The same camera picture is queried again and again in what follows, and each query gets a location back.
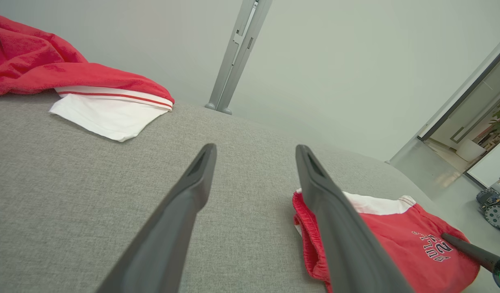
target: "gray sofa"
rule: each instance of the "gray sofa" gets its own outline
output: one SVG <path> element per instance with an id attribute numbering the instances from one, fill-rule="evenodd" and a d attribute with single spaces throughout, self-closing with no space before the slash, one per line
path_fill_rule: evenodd
<path id="1" fill-rule="evenodd" d="M 54 91 L 0 97 L 0 292 L 92 292 L 205 143 L 218 146 L 182 292 L 324 292 L 304 268 L 291 197 L 295 146 L 265 127 L 178 101 L 119 143 L 48 113 Z M 438 208 L 386 163 L 311 147 L 341 189 Z"/>

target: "potted plant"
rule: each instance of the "potted plant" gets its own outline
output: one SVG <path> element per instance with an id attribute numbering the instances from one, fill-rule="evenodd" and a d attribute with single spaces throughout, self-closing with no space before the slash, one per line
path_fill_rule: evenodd
<path id="1" fill-rule="evenodd" d="M 470 162 L 482 155 L 486 150 L 490 150 L 500 141 L 500 104 L 499 109 L 492 115 L 490 127 L 483 131 L 473 140 L 466 140 L 460 145 L 456 154 L 464 160 Z"/>

